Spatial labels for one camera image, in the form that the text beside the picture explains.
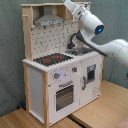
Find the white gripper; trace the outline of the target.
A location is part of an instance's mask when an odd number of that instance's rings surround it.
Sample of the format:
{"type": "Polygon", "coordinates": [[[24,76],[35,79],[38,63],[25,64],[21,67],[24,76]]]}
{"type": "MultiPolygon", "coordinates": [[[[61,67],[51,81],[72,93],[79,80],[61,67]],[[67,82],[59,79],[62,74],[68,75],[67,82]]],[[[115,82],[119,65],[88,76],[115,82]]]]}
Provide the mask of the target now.
{"type": "Polygon", "coordinates": [[[63,0],[65,7],[71,12],[71,14],[77,19],[80,20],[81,18],[86,17],[87,10],[72,2],[71,0],[63,0]]]}

